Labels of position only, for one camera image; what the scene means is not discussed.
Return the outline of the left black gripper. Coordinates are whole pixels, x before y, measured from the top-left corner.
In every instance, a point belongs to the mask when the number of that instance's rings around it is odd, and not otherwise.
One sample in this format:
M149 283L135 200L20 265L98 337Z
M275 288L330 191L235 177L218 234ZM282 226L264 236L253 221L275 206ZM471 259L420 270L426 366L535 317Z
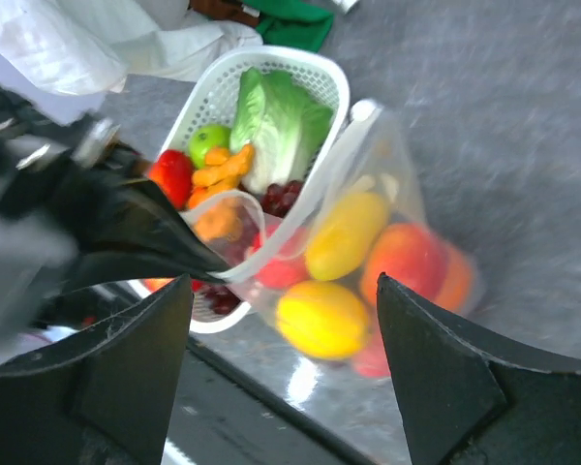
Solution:
M116 131L93 113L59 125L0 86L0 347L56 295L229 269Z

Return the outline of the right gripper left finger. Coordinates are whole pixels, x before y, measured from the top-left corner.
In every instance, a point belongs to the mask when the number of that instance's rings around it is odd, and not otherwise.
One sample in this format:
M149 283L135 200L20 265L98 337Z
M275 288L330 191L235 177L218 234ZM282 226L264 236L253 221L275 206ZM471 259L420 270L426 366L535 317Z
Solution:
M158 464L187 343L189 277L0 365L0 464Z

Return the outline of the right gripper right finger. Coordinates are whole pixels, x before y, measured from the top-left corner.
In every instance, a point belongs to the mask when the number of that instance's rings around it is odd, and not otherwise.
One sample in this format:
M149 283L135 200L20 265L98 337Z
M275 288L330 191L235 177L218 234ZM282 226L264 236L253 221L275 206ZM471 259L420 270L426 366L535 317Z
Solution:
M394 279L377 312L414 464L581 464L581 359L509 339Z

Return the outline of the orange fruit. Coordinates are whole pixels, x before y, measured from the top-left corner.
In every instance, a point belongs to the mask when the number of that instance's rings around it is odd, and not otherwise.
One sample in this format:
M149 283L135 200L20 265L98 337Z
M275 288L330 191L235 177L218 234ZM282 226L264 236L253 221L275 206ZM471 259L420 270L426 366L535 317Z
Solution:
M474 285L471 262L458 248L445 244L447 268L439 294L434 302L445 310L460 314Z

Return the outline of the red tomato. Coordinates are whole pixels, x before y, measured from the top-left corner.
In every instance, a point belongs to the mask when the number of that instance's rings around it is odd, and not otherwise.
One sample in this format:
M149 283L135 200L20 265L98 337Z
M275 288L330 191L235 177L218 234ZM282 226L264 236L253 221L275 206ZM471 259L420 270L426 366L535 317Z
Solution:
M416 294L431 299L439 293L446 273L446 251L441 241L423 225L388 226L375 243L365 265L359 289L375 306L382 273Z

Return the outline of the yellow lemon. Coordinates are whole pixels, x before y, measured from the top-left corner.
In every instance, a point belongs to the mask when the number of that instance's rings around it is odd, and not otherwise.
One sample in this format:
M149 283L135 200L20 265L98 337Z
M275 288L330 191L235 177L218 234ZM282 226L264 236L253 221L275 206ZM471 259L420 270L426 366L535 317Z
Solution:
M334 282L304 281L278 300L275 326L299 352L342 360L363 349L371 318L362 300Z

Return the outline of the clear polka dot zip bag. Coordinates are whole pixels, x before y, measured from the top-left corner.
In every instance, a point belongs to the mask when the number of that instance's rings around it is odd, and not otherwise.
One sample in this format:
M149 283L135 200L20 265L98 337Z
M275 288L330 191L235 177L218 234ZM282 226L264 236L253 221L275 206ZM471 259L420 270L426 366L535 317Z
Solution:
M482 293L474 260L427 223L398 115L372 100L352 107L347 128L282 209L235 191L185 218L229 262L230 288L288 344L365 378L389 373L380 275L459 315Z

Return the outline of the yellow red mango back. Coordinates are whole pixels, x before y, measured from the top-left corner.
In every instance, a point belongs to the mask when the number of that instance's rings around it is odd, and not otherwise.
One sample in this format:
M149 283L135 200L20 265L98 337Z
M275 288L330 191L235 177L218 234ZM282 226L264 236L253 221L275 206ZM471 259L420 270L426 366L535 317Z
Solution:
M310 275L333 281L359 268L389 217L389 203L370 191L354 191L329 211L305 250Z

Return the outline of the pink peach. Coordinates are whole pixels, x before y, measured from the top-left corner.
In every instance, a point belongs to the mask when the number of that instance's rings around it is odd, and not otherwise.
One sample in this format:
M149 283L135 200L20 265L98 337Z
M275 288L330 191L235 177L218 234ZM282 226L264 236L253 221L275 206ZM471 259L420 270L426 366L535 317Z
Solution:
M366 378L382 379L390 376L390 369L382 341L382 336L375 332L370 342L352 359L356 373Z

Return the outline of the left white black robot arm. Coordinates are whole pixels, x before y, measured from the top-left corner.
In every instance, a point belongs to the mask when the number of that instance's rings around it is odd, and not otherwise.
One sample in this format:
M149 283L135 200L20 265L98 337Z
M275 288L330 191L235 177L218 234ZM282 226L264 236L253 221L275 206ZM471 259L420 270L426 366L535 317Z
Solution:
M53 97L0 56L0 347L83 288L227 263L145 175L97 97Z

